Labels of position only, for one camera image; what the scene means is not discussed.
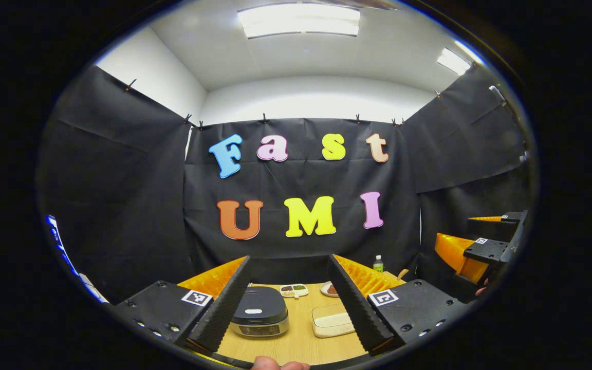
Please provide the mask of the black backdrop cloth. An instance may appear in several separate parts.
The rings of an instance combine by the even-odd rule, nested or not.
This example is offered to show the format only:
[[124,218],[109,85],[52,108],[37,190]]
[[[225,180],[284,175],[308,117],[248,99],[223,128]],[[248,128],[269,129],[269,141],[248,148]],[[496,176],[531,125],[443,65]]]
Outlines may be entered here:
[[191,129],[92,66],[63,92],[42,135],[36,183],[68,264],[118,304],[238,257],[262,284],[324,281],[327,255],[470,300],[476,285],[434,251],[467,218],[529,208],[524,139],[474,67],[399,128],[270,119]]

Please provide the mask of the white rice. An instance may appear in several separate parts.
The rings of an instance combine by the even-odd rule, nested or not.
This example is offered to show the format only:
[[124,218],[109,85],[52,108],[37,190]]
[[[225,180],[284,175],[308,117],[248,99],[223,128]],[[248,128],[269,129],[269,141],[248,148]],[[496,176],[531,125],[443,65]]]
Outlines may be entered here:
[[314,319],[314,324],[324,330],[355,330],[348,313],[327,314]]

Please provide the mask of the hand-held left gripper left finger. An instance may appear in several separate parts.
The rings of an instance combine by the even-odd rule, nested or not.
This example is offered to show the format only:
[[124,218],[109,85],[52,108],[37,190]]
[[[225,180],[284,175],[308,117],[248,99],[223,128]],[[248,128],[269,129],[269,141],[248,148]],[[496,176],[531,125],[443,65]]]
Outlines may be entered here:
[[113,307],[124,322],[203,355],[218,351],[251,278],[251,258],[230,262],[231,272],[212,270],[220,293],[156,281]]

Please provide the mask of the white divided bean dish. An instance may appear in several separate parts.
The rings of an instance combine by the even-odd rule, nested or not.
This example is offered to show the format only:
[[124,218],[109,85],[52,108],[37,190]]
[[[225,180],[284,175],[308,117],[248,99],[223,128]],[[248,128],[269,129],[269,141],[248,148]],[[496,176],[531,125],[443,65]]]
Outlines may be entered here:
[[309,290],[305,284],[285,284],[278,288],[282,297],[285,298],[300,298],[309,294]]

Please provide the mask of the long ceiling light panel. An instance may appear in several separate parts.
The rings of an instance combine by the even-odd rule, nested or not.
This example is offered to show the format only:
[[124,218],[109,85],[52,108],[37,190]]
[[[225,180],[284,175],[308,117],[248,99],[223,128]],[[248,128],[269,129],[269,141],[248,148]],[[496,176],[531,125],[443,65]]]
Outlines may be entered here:
[[278,3],[237,12],[249,39],[291,33],[356,36],[360,10],[319,3]]

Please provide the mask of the small ceiling light panel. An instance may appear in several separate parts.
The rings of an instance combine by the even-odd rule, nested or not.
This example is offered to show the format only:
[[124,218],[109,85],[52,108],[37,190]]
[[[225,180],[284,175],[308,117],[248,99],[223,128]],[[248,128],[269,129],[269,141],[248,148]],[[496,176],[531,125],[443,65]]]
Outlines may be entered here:
[[441,54],[438,56],[436,62],[459,76],[462,76],[472,67],[472,63],[466,61],[448,48],[442,49]]

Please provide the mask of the clear plastic tray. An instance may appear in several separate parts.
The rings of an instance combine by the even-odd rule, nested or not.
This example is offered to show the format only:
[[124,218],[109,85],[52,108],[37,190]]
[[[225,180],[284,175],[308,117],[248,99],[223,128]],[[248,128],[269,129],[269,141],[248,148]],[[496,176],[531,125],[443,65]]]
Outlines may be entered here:
[[315,337],[317,337],[319,339],[327,339],[327,338],[346,335],[346,334],[350,334],[352,332],[355,332],[355,330],[353,330],[353,331],[350,331],[350,330],[340,331],[340,330],[335,330],[335,329],[324,330],[322,328],[318,328],[317,326],[315,326],[314,319],[319,318],[321,316],[333,315],[333,314],[337,314],[337,313],[347,313],[343,304],[325,305],[322,307],[314,308],[311,311],[312,329],[313,329]]

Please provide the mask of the black silver rice cooker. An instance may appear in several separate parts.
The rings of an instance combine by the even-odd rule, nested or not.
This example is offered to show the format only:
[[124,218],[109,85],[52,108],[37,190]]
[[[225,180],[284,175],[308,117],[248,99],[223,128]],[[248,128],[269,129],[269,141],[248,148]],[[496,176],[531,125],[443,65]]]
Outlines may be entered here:
[[270,338],[289,330],[286,302],[278,290],[264,286],[249,287],[233,314],[230,328],[240,336]]

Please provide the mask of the computer monitor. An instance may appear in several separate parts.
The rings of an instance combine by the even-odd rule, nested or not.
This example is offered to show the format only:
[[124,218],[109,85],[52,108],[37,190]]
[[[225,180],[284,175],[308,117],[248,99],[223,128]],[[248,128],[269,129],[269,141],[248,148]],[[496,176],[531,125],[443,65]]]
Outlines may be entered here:
[[66,263],[67,267],[70,269],[72,274],[80,278],[79,272],[77,272],[75,266],[68,257],[66,249],[64,248],[63,240],[61,239],[61,235],[58,228],[58,222],[56,218],[52,215],[47,215],[46,220],[52,235],[52,239],[54,239],[54,244],[57,250],[59,250],[61,257],[63,258],[64,262]]

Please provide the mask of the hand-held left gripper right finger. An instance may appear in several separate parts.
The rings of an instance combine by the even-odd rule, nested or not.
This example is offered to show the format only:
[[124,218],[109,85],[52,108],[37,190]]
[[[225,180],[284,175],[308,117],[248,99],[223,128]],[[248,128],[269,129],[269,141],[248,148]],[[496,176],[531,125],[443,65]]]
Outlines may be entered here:
[[426,281],[371,283],[372,270],[359,265],[359,276],[352,276],[353,264],[331,254],[327,271],[360,343],[372,356],[434,337],[468,311],[467,304]]

